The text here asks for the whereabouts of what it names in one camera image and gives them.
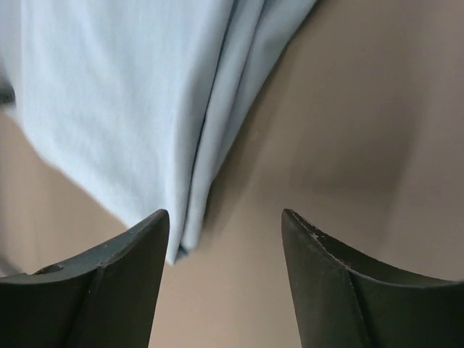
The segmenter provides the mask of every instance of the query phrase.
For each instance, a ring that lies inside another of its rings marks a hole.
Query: beige surface
[[[290,45],[162,282],[153,347],[299,347],[292,207],[368,254],[464,278],[464,2],[328,0]],[[27,271],[124,227],[0,119],[0,251]]]

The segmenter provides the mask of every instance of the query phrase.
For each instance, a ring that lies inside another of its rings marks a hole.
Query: dark object
[[[464,347],[464,283],[382,263],[291,210],[282,235],[303,348]]]
[[[34,275],[0,278],[0,347],[147,347],[168,231],[158,211]]]
[[[15,91],[11,86],[0,83],[0,105],[15,102]]]

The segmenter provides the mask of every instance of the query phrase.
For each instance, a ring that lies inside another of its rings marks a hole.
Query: cloth fold
[[[197,246],[212,180],[314,3],[0,0],[11,115],[127,226],[166,209],[173,264]]]

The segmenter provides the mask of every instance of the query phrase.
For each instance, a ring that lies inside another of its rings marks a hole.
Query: towel
[[[170,214],[167,261],[315,0],[0,0],[10,115],[39,156],[127,226]]]

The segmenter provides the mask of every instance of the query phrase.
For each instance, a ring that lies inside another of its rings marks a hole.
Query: fabric
[[[0,0],[12,116],[127,226],[168,210],[174,263],[198,244],[212,180],[314,3]]]

